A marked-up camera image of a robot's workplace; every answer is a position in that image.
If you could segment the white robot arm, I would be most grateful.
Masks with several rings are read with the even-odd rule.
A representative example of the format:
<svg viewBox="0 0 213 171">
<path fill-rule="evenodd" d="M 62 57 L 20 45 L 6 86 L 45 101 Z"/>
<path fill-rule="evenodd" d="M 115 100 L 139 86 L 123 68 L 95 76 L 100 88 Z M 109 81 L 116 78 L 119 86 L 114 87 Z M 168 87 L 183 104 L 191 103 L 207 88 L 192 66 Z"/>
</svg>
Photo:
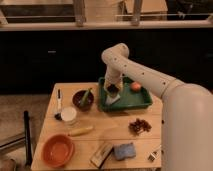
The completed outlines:
<svg viewBox="0 0 213 171">
<path fill-rule="evenodd" d="M 130 60 L 124 43 L 101 58 L 109 84 L 126 75 L 162 100 L 161 171 L 213 171 L 213 93 Z"/>
</svg>

